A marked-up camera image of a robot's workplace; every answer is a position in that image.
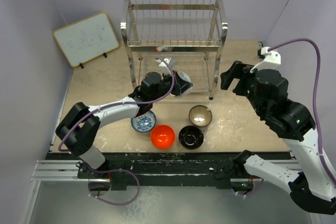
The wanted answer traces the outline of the white ceramic bowl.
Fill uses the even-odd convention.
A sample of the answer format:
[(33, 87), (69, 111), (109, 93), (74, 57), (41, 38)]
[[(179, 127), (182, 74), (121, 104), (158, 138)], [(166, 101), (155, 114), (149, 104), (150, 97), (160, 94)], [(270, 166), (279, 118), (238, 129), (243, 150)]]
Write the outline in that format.
[(174, 75), (175, 84), (170, 96), (180, 98), (189, 94), (193, 88), (189, 75), (182, 71), (175, 71)]

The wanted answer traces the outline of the blue white patterned bowl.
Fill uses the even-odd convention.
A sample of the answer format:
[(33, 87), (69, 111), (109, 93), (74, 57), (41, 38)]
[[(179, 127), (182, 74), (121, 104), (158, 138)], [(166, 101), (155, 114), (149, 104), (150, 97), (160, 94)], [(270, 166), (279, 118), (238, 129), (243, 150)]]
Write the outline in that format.
[(147, 113), (132, 118), (131, 119), (131, 126), (137, 132), (149, 132), (156, 126), (156, 115), (149, 110)]

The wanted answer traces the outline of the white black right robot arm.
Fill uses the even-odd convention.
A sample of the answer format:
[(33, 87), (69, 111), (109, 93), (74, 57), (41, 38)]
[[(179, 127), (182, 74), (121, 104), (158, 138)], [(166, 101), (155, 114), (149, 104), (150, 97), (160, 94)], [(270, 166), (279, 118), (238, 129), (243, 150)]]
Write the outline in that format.
[(252, 65), (241, 61), (234, 61), (221, 73), (221, 89), (227, 90), (234, 79), (239, 82), (233, 92), (248, 99), (260, 120), (283, 139), (301, 167), (296, 172), (244, 150), (233, 160), (234, 173), (271, 182), (307, 212), (334, 215), (335, 184), (320, 160), (316, 123), (303, 104), (288, 99), (288, 80), (277, 70), (253, 70)]

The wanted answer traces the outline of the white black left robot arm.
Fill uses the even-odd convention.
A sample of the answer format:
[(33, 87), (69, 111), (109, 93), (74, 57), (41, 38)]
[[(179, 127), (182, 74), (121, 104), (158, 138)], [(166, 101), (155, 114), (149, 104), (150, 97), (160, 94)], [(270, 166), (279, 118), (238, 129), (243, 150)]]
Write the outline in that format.
[(108, 161), (93, 144), (98, 130), (119, 120), (137, 118), (151, 110), (153, 103), (169, 94), (188, 94), (192, 87), (181, 72), (149, 72), (131, 94), (117, 102), (97, 106), (76, 103), (57, 126), (56, 135), (69, 152), (90, 166), (91, 174), (102, 178), (108, 172)]

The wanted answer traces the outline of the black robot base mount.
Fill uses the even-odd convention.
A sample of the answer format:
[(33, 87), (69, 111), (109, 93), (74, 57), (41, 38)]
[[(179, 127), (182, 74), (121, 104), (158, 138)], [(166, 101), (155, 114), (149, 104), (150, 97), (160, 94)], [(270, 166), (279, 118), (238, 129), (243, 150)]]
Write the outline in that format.
[[(91, 182), (110, 180), (112, 190), (127, 186), (215, 187), (229, 189), (231, 180), (247, 180), (250, 175), (234, 165), (238, 152), (187, 153), (104, 153), (108, 164), (103, 174), (90, 171), (68, 153), (49, 153), (47, 160), (75, 161), (79, 179)], [(112, 175), (105, 172), (113, 170)]]

